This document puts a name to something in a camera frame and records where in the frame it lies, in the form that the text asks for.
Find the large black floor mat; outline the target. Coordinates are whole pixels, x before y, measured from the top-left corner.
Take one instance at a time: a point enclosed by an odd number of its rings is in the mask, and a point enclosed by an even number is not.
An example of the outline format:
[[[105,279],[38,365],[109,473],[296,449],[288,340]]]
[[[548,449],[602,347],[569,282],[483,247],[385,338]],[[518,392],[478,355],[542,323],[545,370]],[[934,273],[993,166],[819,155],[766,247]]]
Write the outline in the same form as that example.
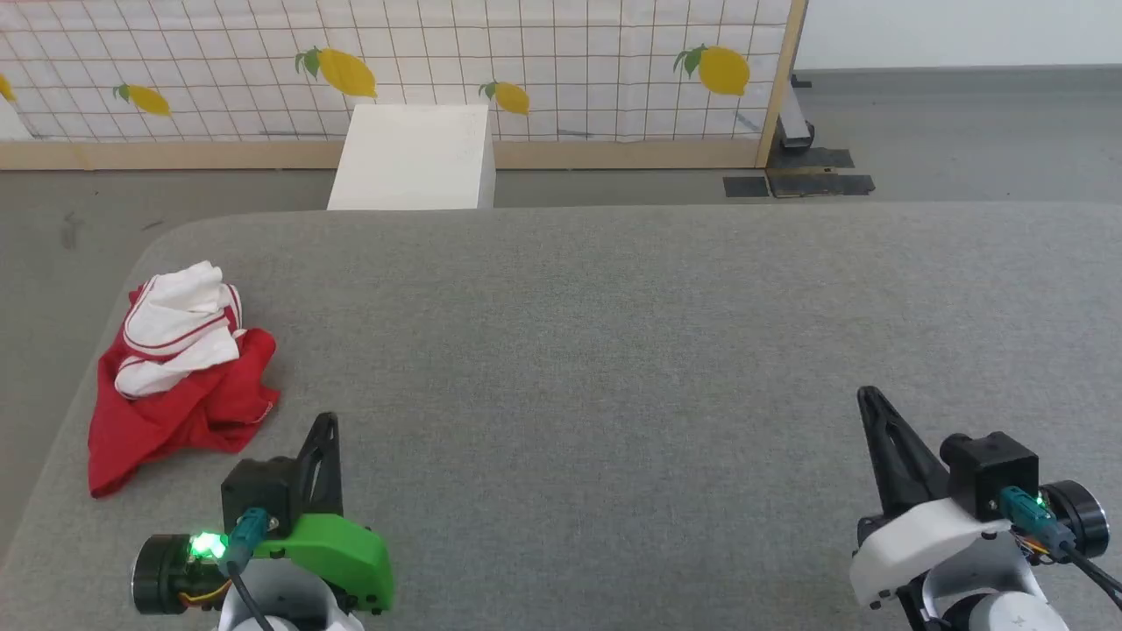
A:
[[[867,196],[877,190],[872,176],[857,174],[849,149],[810,147],[778,149],[764,170],[770,194],[793,196]]]

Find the grey fabric sofa seat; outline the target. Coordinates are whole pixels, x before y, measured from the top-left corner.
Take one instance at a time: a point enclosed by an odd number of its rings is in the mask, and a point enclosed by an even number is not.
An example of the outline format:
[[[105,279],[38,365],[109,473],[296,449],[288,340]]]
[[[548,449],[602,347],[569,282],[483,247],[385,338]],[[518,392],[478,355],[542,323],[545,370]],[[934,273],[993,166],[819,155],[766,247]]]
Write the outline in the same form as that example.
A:
[[[936,449],[1002,430],[1110,516],[1122,205],[827,203],[228,216],[125,277],[220,266],[280,405],[339,415],[384,631],[901,631],[855,603],[880,507],[856,391]]]

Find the metal partition foot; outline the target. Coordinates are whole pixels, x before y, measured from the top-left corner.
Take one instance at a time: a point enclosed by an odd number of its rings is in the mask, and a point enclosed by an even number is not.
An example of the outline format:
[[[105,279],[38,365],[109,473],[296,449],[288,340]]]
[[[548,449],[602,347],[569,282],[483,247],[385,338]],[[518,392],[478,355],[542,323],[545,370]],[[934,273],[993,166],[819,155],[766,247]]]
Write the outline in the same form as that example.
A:
[[[778,112],[778,147],[789,154],[809,150],[816,140],[816,128],[809,124],[797,95],[798,86],[811,86],[791,74]]]

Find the lemon print partition screen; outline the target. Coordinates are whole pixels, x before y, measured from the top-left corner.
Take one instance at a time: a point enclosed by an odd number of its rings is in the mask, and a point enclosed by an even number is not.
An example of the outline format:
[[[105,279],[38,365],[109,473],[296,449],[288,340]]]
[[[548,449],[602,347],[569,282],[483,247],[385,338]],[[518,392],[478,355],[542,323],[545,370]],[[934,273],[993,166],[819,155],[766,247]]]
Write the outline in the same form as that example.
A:
[[[0,0],[0,170],[332,168],[484,106],[507,170],[758,168],[808,0]]]

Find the red and white garment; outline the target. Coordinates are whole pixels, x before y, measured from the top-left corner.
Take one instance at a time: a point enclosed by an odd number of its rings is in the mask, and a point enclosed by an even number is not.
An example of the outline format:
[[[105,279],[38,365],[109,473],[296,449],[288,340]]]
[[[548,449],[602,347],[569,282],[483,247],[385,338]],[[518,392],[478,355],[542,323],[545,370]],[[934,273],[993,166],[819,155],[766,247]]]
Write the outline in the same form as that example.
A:
[[[280,399],[265,383],[276,340],[245,323],[240,292],[219,266],[203,260],[156,274],[128,300],[96,360],[92,499],[119,492],[144,464],[181,449],[240,452]]]

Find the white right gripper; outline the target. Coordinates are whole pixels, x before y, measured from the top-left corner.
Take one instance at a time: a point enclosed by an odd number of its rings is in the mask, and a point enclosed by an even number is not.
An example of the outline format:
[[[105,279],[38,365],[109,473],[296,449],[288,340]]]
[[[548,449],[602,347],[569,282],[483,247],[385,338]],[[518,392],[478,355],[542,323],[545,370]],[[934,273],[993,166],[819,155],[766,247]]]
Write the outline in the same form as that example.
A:
[[[862,386],[857,402],[882,515],[895,518],[853,554],[849,583],[859,606],[896,600],[907,612],[1051,612],[1037,564],[1072,564],[1109,592],[1109,571],[1087,552],[1078,512],[1054,512],[1061,485],[1045,486],[1037,499],[1008,487],[1003,516],[978,521],[946,499],[948,470],[880,388]]]

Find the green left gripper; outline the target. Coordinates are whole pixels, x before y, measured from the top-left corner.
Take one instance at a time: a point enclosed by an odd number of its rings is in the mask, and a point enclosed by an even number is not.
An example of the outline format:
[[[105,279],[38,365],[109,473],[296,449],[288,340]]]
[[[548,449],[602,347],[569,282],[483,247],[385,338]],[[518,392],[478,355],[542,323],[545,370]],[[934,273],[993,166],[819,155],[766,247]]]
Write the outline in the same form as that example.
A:
[[[268,538],[265,513],[245,513],[229,534],[151,534],[131,575],[142,615],[197,609],[236,616],[378,615],[395,583],[379,534],[342,516],[339,419],[322,412],[298,452],[302,515],[289,536]]]

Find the white rectangular box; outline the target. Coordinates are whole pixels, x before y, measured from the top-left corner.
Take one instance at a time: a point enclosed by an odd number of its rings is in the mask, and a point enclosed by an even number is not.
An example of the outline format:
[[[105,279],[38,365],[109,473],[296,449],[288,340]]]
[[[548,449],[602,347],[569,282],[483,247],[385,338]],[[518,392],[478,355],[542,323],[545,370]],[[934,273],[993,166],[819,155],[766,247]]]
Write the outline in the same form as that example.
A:
[[[481,104],[357,106],[328,211],[493,208],[489,115]]]

